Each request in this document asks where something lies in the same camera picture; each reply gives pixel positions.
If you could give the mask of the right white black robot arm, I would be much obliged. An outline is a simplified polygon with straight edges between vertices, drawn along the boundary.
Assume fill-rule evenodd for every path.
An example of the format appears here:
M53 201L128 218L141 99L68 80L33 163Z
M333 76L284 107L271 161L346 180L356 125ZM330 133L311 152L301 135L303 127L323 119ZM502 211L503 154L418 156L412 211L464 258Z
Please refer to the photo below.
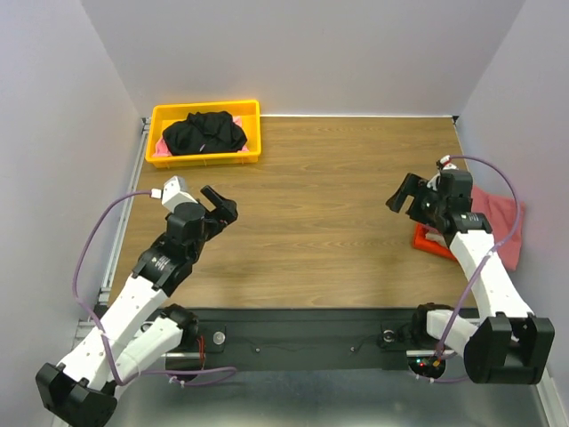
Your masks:
M451 350L463 359L473 383L537 384L545 370L555 329L536 316L514 287L494 242L490 222L472 210L469 172L442 169L426 180L409 173L386 205L436 229L468 280L466 291L477 304L479 322L462 318L458 308L422 304L409 326L412 342L436 346L440 357Z

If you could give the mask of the pink red t shirt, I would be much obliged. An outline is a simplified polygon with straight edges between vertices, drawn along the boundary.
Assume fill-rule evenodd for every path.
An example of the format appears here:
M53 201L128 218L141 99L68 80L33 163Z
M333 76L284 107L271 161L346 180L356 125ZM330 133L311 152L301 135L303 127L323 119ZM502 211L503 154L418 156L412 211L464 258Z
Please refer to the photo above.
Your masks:
M493 229L494 240L502 241L512 229L516 219L517 204L513 198L494 195L474 186L472 189L472 208L474 213L484 214ZM512 238L499 248L499 256L508 271L515 271L522 248L522 228L525 216L525 203L520 203L521 213Z

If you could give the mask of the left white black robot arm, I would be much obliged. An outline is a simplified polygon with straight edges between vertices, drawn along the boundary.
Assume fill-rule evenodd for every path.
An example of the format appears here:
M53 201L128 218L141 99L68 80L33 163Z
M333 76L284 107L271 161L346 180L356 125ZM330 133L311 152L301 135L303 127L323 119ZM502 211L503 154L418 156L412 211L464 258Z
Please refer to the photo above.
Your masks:
M210 186L201 193L212 209L192 197L178 176L146 191L168 211L164 233L140 255L105 314L92 317L87 336L61 361L37 372L44 408L67 425L106 425L120 395L135 379L155 375L152 365L170 350L194 346L198 359L195 370L165 372L170 382L185 386L210 374L197 316L177 304L161 306L192 273L204 245L238 218L235 201Z

